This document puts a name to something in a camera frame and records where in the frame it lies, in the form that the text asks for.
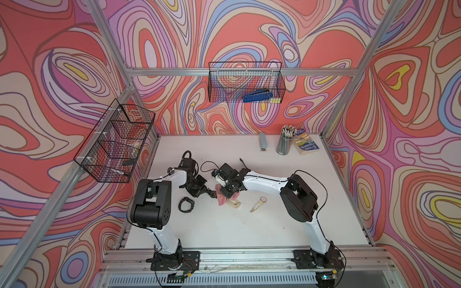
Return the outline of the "beige strap yellow dial watch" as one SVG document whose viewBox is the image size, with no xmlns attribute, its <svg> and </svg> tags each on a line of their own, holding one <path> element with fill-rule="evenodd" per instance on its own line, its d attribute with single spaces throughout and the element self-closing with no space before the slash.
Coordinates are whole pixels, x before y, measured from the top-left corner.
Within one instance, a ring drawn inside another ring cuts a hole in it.
<svg viewBox="0 0 461 288">
<path fill-rule="evenodd" d="M 259 201 L 253 205 L 252 209 L 250 210 L 251 213 L 255 212 L 261 205 L 265 204 L 267 202 L 266 197 L 261 197 Z"/>
</svg>

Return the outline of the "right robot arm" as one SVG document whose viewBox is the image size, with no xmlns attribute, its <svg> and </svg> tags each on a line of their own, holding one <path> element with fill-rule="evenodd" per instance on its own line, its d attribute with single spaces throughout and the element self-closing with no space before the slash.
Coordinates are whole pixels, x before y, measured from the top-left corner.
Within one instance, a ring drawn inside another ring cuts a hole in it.
<svg viewBox="0 0 461 288">
<path fill-rule="evenodd" d="M 237 171 L 226 163 L 213 170 L 211 175 L 221 185 L 220 191 L 227 199 L 235 193 L 249 190 L 280 196 L 289 216 L 307 225 L 311 250 L 326 256 L 334 248 L 319 223 L 321 208 L 318 197 L 300 175 L 281 178 L 259 174 L 248 168 Z"/>
</svg>

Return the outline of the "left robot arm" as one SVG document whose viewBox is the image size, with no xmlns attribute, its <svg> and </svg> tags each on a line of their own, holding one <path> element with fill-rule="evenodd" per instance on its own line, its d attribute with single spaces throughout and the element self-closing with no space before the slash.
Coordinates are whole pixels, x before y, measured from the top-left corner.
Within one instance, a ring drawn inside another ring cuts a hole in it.
<svg viewBox="0 0 461 288">
<path fill-rule="evenodd" d="M 198 163 L 190 151 L 185 151 L 178 166 L 169 168 L 166 176 L 140 180 L 127 213 L 128 222 L 148 231 L 157 241 L 156 251 L 173 255 L 180 250 L 180 240 L 168 227 L 172 213 L 172 192 L 185 189 L 191 201 L 202 194 L 214 197 L 216 194 L 205 185 L 206 179 L 199 175 Z"/>
</svg>

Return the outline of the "pink cloth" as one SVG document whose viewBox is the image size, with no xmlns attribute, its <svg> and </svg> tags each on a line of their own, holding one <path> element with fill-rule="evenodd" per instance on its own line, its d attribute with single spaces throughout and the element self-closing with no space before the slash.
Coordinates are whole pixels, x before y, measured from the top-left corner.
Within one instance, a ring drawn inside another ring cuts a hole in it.
<svg viewBox="0 0 461 288">
<path fill-rule="evenodd" d="M 239 197 L 240 193 L 236 192 L 234 193 L 230 198 L 227 198 L 222 192 L 221 192 L 222 185 L 221 184 L 216 184 L 215 189 L 217 193 L 217 201 L 219 206 L 223 206 L 224 204 L 227 204 L 227 200 L 238 200 L 237 198 Z"/>
</svg>

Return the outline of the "small black looped watch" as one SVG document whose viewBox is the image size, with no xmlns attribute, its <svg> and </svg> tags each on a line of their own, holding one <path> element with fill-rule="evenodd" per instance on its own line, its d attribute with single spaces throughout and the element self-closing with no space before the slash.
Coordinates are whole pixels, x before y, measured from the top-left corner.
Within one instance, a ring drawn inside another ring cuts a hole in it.
<svg viewBox="0 0 461 288">
<path fill-rule="evenodd" d="M 194 210 L 195 202 L 191 198 L 184 197 L 178 204 L 178 209 L 184 214 L 191 213 Z"/>
</svg>

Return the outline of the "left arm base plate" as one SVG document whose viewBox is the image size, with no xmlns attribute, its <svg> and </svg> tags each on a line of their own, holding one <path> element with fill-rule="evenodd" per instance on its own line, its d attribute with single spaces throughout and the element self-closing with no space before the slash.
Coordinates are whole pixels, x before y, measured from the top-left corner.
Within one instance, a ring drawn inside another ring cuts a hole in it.
<svg viewBox="0 0 461 288">
<path fill-rule="evenodd" d="M 146 260 L 151 264 L 151 271 L 188 271 L 199 269 L 200 251 L 185 251 L 175 254 L 155 252 L 153 257 Z"/>
</svg>

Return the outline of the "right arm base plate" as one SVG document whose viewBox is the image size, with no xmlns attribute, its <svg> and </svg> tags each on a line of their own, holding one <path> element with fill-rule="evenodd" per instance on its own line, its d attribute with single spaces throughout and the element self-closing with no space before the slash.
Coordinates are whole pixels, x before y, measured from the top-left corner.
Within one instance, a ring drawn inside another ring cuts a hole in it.
<svg viewBox="0 0 461 288">
<path fill-rule="evenodd" d="M 338 249 L 333 249 L 326 254 L 309 250 L 294 250 L 292 262 L 298 270 L 321 269 L 342 270 L 345 267 L 345 258 Z"/>
</svg>

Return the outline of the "beige looped watch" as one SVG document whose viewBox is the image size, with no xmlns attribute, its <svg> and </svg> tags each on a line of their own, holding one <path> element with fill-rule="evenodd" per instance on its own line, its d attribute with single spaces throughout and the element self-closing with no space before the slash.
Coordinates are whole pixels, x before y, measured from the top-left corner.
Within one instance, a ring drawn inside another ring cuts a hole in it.
<svg viewBox="0 0 461 288">
<path fill-rule="evenodd" d="M 235 209 L 238 209 L 240 206 L 241 206 L 241 202 L 238 201 L 238 200 L 230 200 L 228 199 L 227 201 L 227 204 Z"/>
</svg>

